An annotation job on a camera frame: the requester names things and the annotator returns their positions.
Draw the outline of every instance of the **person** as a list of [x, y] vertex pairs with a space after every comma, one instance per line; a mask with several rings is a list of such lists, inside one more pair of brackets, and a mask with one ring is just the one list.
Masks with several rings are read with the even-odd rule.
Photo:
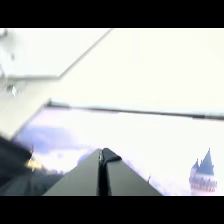
[[0, 196], [42, 196], [63, 177], [35, 169], [30, 160], [29, 149], [0, 136]]

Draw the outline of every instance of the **blue pointed roof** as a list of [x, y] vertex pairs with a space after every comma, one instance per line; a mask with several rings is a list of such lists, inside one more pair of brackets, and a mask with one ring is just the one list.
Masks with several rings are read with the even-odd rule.
[[196, 163], [192, 166], [191, 169], [198, 169], [199, 165], [198, 165], [198, 159], [196, 161]]
[[207, 174], [207, 175], [214, 175], [212, 160], [211, 160], [211, 153], [210, 149], [208, 150], [204, 160], [202, 161], [200, 167], [197, 169], [197, 173]]

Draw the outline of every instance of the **gray panel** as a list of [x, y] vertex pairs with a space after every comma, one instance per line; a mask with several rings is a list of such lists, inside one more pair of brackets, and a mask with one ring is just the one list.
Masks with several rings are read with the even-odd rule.
[[97, 149], [80, 165], [66, 174], [44, 196], [96, 196], [99, 152]]
[[112, 196], [162, 196], [123, 161], [107, 164]]

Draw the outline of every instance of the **castle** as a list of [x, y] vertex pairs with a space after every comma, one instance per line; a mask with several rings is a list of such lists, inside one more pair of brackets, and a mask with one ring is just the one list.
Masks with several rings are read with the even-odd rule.
[[213, 168], [214, 166], [212, 165], [211, 152], [209, 149], [204, 160], [201, 161], [200, 166], [197, 160], [191, 168], [189, 182], [192, 196], [215, 195], [217, 181], [214, 176]]

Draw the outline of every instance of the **screen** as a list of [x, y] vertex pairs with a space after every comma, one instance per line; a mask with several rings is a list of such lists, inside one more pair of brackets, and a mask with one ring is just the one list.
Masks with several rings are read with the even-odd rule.
[[43, 107], [13, 141], [48, 170], [69, 172], [109, 148], [163, 195], [224, 195], [224, 123]]

